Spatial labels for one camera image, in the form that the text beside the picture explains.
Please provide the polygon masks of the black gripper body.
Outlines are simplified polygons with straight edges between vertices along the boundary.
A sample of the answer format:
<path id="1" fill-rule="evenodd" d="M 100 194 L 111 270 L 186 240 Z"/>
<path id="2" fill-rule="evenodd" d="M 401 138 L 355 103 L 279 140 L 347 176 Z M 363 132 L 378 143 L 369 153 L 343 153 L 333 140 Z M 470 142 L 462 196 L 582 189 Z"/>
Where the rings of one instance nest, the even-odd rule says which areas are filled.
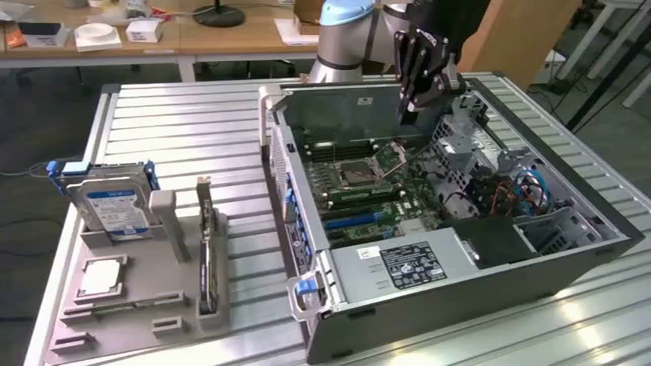
<path id="1" fill-rule="evenodd" d="M 422 31 L 447 38 L 450 52 L 459 63 L 467 39 L 477 33 L 490 0 L 414 1 L 407 19 Z"/>

